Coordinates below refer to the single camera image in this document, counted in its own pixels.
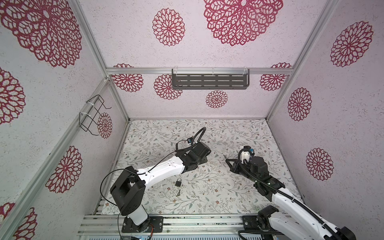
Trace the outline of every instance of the black cable sheath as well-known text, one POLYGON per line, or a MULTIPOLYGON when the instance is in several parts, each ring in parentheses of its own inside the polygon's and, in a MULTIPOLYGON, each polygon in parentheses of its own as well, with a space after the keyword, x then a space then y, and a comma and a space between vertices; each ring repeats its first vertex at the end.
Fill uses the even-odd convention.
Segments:
POLYGON ((120 234, 120 227, 119 227, 119 216, 120 216, 120 214, 121 214, 121 213, 119 213, 119 215, 118 215, 118 231, 119 231, 120 239, 122 239, 122 236, 121 236, 121 234, 120 234))
POLYGON ((161 163, 166 157, 168 157, 168 156, 171 155, 172 153, 174 153, 174 152, 181 152, 181 151, 188 151, 188 150, 191 150, 192 148, 194 148, 194 147, 196 146, 196 144, 197 144, 198 142, 200 142, 200 140, 201 140, 201 138, 203 137, 203 135, 204 135, 206 129, 207 129, 206 127, 202 127, 202 128, 195 134, 195 136, 193 137, 193 139, 195 139, 195 138, 197 137, 197 135, 198 135, 199 133, 201 133, 200 136, 199 136, 199 139, 197 140, 197 142, 196 142, 195 144, 193 144, 193 145, 190 146, 190 147, 183 148, 183 149, 176 149, 175 151, 173 151, 173 152, 171 152, 170 154, 166 155, 166 156, 165 156, 163 159, 161 159, 158 163, 156 163, 156 165, 153 166, 148 172, 150 172, 152 169, 154 169, 159 163, 161 163))
POLYGON ((247 169, 245 169, 245 167, 243 166, 243 164, 240 162, 240 156, 241 156, 241 153, 244 152, 244 151, 247 151, 250 153, 250 150, 249 149, 246 149, 246 148, 243 148, 239 151, 239 154, 237 156, 237 160, 238 160, 238 164, 240 165, 240 168, 246 173, 248 174, 248 176, 252 177, 253 179, 259 181, 261 184, 263 184, 264 186, 272 189, 275 193, 280 193, 281 195, 283 195, 284 197, 290 199, 291 201, 295 202, 296 204, 298 204, 300 207, 302 207, 304 210, 306 210, 312 217, 314 217, 326 230, 328 230, 333 236, 335 236, 337 238, 337 240, 342 240, 340 238, 339 235, 337 235, 333 229, 330 228, 330 226, 328 226, 326 223, 324 223, 324 221, 319 218, 311 209, 309 209, 306 205, 302 204, 300 201, 294 199, 292 196, 289 196, 288 194, 286 194, 285 192, 282 192, 278 189, 275 189, 274 187, 268 185, 266 182, 263 182, 261 181, 259 178, 257 178, 253 173, 249 172, 247 169))
POLYGON ((248 240, 246 239, 245 237, 243 237, 241 234, 242 233, 251 233, 251 234, 261 234, 261 235, 284 235, 282 234, 281 232, 279 231, 268 231, 268 232, 264 232, 264 231, 248 231, 248 230, 239 230, 237 232, 237 235, 239 235, 239 237, 243 240, 248 240))

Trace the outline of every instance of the aluminum frame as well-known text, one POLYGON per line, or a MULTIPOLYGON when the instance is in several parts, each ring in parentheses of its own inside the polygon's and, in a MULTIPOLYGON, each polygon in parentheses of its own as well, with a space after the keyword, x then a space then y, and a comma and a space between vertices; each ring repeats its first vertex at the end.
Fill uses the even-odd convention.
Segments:
POLYGON ((317 18, 310 35, 308 36, 303 48, 300 51, 299 56, 293 64, 292 74, 287 76, 287 78, 283 82, 283 85, 281 86, 277 97, 273 101, 273 104, 268 111, 268 114, 266 116, 267 121, 271 120, 271 118, 279 108, 280 104, 282 103, 283 99, 287 95, 288 91, 291 89, 293 83, 297 78, 297 75, 303 68, 305 61, 309 57, 309 54, 311 53, 312 49, 314 48, 321 34, 323 33, 325 27, 333 16, 333 13, 335 12, 339 2, 340 0, 327 0, 327 2, 324 4, 324 7, 321 10, 319 17, 317 18))
MULTIPOLYGON (((237 231, 244 229, 242 219, 244 215, 246 214, 149 214, 150 217, 164 217, 163 231, 156 235, 237 235, 237 231)), ((118 236, 117 220, 117 215, 85 215, 77 236, 118 236)), ((120 229, 123 221, 124 216, 119 216, 120 229)), ((120 234, 122 236, 142 236, 150 233, 120 232, 120 234)))
POLYGON ((108 74, 291 74, 293 68, 112 68, 107 67, 108 74))
POLYGON ((130 120, 265 120, 265 117, 258 118, 187 118, 187 117, 179 117, 179 118, 130 118, 130 120))
MULTIPOLYGON (((108 172, 112 172, 113 170, 115 170, 115 167, 118 163, 118 160, 120 158, 120 154, 121 154, 121 151, 122 149, 124 148, 124 144, 125 144, 125 141, 126 141, 126 138, 127 138, 127 135, 128 135, 128 132, 129 132, 129 128, 130 128, 131 124, 126 122, 125 126, 124 126, 124 130, 121 134, 121 137, 120 137, 120 140, 119 140, 119 144, 116 148, 116 151, 113 155, 113 161, 111 163, 111 166, 109 167, 109 170, 108 172)), ((102 186, 101 188, 101 191, 103 193, 104 196, 107 196, 107 193, 108 193, 108 188, 111 186, 111 181, 112 181, 112 178, 113 178, 113 174, 110 174, 104 181, 104 186, 102 186)), ((98 206, 100 201, 101 201, 102 197, 100 196, 100 199, 97 201, 96 205, 98 206)))

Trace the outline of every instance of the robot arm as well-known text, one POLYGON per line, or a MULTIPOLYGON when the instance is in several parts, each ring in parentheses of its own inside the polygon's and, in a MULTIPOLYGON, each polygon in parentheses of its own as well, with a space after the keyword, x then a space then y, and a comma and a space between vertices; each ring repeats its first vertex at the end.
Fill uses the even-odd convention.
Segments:
POLYGON ((210 153, 207 145, 198 142, 191 150, 177 151, 175 156, 158 165, 137 170, 132 166, 125 168, 109 190, 121 215, 127 215, 138 232, 144 231, 150 220, 141 205, 145 189, 168 177, 196 169, 207 162, 210 153))
POLYGON ((259 211, 257 223, 259 234, 279 231, 296 240, 356 240, 348 228, 339 229, 304 203, 294 197, 279 180, 269 175, 268 165, 262 157, 255 157, 249 146, 240 150, 238 159, 226 159, 230 171, 255 182, 257 191, 269 201, 285 210, 297 222, 285 217, 273 206, 259 211))

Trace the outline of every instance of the floral tablecloth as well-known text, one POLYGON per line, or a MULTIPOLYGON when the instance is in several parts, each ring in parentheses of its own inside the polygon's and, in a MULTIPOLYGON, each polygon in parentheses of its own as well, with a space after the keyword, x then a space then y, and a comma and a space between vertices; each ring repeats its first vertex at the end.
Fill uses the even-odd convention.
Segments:
MULTIPOLYGON (((148 214, 253 214, 270 205, 252 181, 233 174, 225 163, 245 145, 264 158, 272 176, 300 197, 265 120, 132 121, 117 168, 152 166, 174 151, 176 142, 193 136, 202 127, 207 130, 201 141, 212 150, 208 162, 146 189, 142 205, 148 214), (175 186, 177 178, 182 179, 180 188, 175 186)), ((120 173, 116 172, 113 182, 120 173)), ((107 199, 113 202, 110 194, 107 199)), ((102 214, 118 213, 116 206, 104 204, 102 214)))

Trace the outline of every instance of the red mandala pattern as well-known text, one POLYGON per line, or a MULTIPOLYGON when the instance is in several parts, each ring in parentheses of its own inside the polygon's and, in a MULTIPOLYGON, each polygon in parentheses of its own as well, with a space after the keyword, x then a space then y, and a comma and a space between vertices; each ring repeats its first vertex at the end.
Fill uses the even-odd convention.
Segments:
POLYGON ((0 0, 0 15, 38 60, 66 68, 80 58, 80 29, 66 0, 0 0))
POLYGON ((288 101, 289 116, 295 121, 303 120, 307 117, 311 109, 311 95, 305 88, 294 90, 288 101))
MULTIPOLYGON (((272 68, 290 68, 289 63, 278 63, 272 66, 272 68)), ((260 78, 260 86, 268 91, 274 91, 279 89, 283 84, 287 75, 284 74, 264 74, 260 78)))
POLYGON ((283 0, 204 0, 208 29, 221 43, 244 45, 265 33, 283 0))
MULTIPOLYGON (((115 68, 133 68, 129 64, 117 64, 115 68)), ((112 75, 113 82, 127 92, 136 92, 143 87, 143 78, 141 74, 115 74, 112 75)))
POLYGON ((13 235, 14 240, 31 240, 35 235, 35 230, 37 227, 36 221, 37 214, 35 213, 35 208, 31 207, 29 209, 28 215, 22 221, 22 224, 17 228, 15 234, 13 235))
POLYGON ((108 138, 112 133, 112 120, 108 113, 102 113, 97 121, 100 136, 108 138))
POLYGON ((338 67, 351 65, 361 58, 372 42, 372 26, 360 21, 348 26, 336 38, 331 49, 331 61, 338 67))
POLYGON ((333 174, 333 161, 323 149, 312 149, 307 155, 306 162, 308 171, 318 180, 327 180, 333 174))
POLYGON ((25 95, 19 81, 0 68, 0 125, 18 118, 25 106, 25 95))
POLYGON ((0 224, 4 221, 14 205, 15 203, 7 202, 6 204, 0 206, 0 224))
POLYGON ((211 108, 220 108, 227 103, 228 95, 219 90, 214 90, 210 92, 205 98, 205 102, 211 108))
POLYGON ((153 33, 165 46, 174 46, 184 37, 184 22, 175 10, 163 8, 158 11, 152 24, 153 33))
POLYGON ((169 74, 158 76, 153 87, 157 95, 168 100, 178 98, 183 92, 183 90, 173 89, 172 76, 169 74))
POLYGON ((63 156, 55 172, 49 177, 45 186, 50 192, 64 193, 74 186, 81 174, 83 160, 79 150, 70 146, 63 156))

